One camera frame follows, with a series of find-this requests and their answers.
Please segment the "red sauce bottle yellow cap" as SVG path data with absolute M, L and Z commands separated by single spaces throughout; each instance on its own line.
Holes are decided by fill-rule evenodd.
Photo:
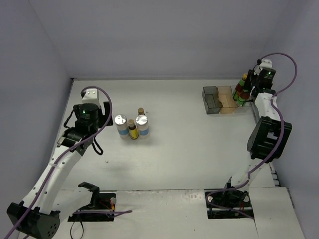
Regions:
M 243 77 L 241 78 L 241 80 L 239 81 L 239 83 L 236 85 L 235 90 L 233 91 L 233 100 L 236 102 L 238 99 L 238 94 L 241 93 L 243 91 L 243 86 L 244 86 L 244 79 Z

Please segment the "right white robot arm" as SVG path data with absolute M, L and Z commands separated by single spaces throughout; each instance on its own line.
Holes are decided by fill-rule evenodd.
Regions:
M 284 121 L 278 109 L 276 91 L 272 89 L 275 73 L 271 67 L 263 66 L 249 74 L 252 77 L 251 96 L 259 120 L 247 142 L 250 158 L 220 193 L 221 201 L 226 205 L 248 196 L 250 184 L 259 171 L 282 155 L 292 131 L 292 124 Z

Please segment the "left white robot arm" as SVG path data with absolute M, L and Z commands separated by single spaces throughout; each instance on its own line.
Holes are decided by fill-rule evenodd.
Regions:
M 112 124 L 112 103 L 82 103 L 74 105 L 71 112 L 76 116 L 75 125 L 68 127 L 57 143 L 54 156 L 41 177 L 20 203 L 12 202 L 7 215 L 12 229 L 9 238 L 17 230 L 35 239 L 52 238 L 66 217 L 79 208 L 96 208 L 99 205 L 99 187 L 83 182 L 71 192 L 71 198 L 56 200 L 62 184 L 72 168 L 80 161 L 89 147 L 98 154 L 104 152 L 96 136 Z

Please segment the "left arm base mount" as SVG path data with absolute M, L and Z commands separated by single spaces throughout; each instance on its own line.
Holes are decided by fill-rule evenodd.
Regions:
M 83 214 L 72 215 L 68 217 L 68 222 L 113 222 L 114 214 L 97 214 L 93 211 L 105 211 L 110 212 L 115 210 L 115 204 L 111 203 L 111 199 L 116 199 L 115 192 L 100 192 L 100 188 L 93 184 L 82 182 L 78 185 L 78 188 L 85 188 L 89 192 L 92 192 L 91 201 L 88 205 L 85 205 L 78 209 L 79 211 L 88 211 Z

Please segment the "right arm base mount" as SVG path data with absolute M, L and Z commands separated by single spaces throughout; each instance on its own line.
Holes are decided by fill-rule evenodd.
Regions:
M 217 219 L 254 219 L 252 203 L 249 197 L 249 180 L 238 186 L 229 179 L 222 189 L 206 190 L 205 203 L 209 220 Z

